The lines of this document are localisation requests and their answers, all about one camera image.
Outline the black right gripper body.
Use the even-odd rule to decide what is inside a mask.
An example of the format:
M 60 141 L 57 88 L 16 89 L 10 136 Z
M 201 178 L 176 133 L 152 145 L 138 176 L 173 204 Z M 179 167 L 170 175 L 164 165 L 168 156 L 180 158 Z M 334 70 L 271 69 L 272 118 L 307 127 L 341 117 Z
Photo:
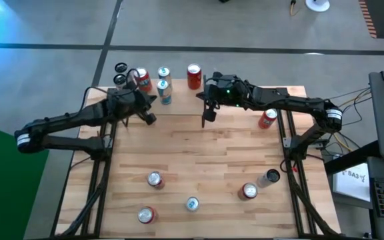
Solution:
M 246 82 L 236 75 L 224 75 L 218 71 L 205 81 L 203 100 L 206 105 L 213 107 L 251 105 L 250 90 Z

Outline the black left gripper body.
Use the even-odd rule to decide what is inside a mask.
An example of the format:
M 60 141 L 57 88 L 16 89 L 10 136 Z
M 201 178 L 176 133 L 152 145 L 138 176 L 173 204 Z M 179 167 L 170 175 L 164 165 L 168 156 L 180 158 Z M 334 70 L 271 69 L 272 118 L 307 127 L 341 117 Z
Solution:
M 151 104 L 146 104 L 142 90 L 109 88 L 107 91 L 107 118 L 126 119 L 137 115 L 145 119 Z

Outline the silver blue Red Bull can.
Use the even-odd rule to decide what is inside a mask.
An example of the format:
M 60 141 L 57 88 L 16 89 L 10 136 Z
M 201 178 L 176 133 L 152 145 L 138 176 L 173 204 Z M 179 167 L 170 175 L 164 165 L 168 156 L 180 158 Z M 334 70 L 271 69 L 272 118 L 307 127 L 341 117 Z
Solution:
M 164 79 L 169 83 L 171 82 L 171 71 L 168 67 L 162 66 L 158 68 L 157 73 L 160 79 Z
M 171 84 L 168 81 L 164 79 L 159 80 L 159 82 L 157 83 L 157 91 L 159 94 L 160 101 L 163 105 L 168 105 L 171 103 L 172 88 Z
M 199 208 L 199 200 L 196 197 L 189 197 L 186 201 L 186 209 L 191 212 L 196 212 Z

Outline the orange Fanta can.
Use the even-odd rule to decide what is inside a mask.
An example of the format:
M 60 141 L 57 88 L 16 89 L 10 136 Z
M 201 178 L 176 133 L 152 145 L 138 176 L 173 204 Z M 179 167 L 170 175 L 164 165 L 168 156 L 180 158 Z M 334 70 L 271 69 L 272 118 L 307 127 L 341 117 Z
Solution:
M 138 67 L 134 73 L 134 78 L 138 88 L 142 91 L 150 92 L 153 88 L 148 71 L 145 68 Z
M 275 109 L 268 109 L 263 112 L 261 118 L 258 121 L 258 126 L 262 129 L 268 129 L 277 119 L 277 111 Z

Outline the red Coca-Cola can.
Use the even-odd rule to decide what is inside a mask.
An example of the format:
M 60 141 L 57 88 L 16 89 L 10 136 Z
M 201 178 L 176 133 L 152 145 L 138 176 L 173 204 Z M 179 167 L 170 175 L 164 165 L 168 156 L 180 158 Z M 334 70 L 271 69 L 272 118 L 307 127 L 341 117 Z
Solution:
M 190 89 L 196 90 L 201 86 L 202 71 L 201 67 L 192 63 L 187 67 L 187 83 Z

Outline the red soda can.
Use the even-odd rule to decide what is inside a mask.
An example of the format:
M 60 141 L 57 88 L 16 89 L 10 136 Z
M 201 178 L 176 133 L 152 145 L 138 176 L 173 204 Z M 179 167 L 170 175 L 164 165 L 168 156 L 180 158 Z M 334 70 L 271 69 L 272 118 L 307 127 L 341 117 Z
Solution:
M 142 224 L 150 224 L 157 220 L 158 213 L 153 207 L 144 206 L 139 210 L 137 218 Z
M 165 186 L 164 178 L 162 177 L 162 174 L 158 171 L 153 171 L 147 176 L 147 182 L 150 186 L 154 187 L 155 189 L 162 189 Z
M 245 183 L 242 187 L 240 187 L 237 195 L 240 200 L 248 201 L 256 198 L 258 195 L 258 188 L 254 183 Z

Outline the wooden shelf black metal legs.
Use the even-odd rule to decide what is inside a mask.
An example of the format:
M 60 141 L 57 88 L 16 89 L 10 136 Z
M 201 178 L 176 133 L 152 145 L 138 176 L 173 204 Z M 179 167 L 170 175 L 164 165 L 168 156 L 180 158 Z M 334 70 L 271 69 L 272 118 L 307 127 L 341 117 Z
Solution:
M 156 95 L 157 99 L 151 104 L 150 113 L 157 117 L 160 115 L 184 115 L 194 117 L 194 123 L 198 128 L 202 127 L 203 101 L 196 97 L 196 94 L 203 92 L 203 86 L 198 89 L 190 89 L 186 79 L 173 79 L 173 90 L 171 92 L 171 103 L 164 105 L 161 103 L 157 92 L 157 79 L 151 80 L 153 89 L 149 95 Z

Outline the white round stand base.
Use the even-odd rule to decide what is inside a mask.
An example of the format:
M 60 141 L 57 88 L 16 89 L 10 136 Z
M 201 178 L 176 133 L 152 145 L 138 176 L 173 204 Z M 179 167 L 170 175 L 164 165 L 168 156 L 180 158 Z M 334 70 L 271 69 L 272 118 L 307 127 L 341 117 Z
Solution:
M 329 0 L 305 0 L 305 4 L 308 9 L 322 13 L 330 8 Z

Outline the black desk beam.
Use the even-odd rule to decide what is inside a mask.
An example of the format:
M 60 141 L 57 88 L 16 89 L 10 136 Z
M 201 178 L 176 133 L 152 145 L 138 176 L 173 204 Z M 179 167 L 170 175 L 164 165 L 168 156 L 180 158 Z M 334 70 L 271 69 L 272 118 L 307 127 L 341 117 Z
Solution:
M 378 141 L 374 141 L 346 155 L 327 162 L 325 164 L 325 172 L 327 175 L 336 174 L 350 167 L 366 163 L 368 157 L 380 156 L 379 143 Z

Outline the green floor mat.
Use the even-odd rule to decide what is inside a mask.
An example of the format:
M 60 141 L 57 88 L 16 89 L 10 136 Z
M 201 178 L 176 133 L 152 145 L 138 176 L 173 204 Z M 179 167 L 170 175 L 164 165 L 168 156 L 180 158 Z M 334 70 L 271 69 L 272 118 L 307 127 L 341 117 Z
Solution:
M 22 154 L 0 131 L 0 240 L 23 240 L 48 155 Z

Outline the white SA3 sign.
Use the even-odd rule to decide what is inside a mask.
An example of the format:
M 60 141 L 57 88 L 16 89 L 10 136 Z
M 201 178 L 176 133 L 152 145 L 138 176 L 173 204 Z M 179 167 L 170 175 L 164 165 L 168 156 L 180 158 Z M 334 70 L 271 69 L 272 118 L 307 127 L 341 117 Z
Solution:
M 333 174 L 333 192 L 370 202 L 367 164 L 362 163 Z

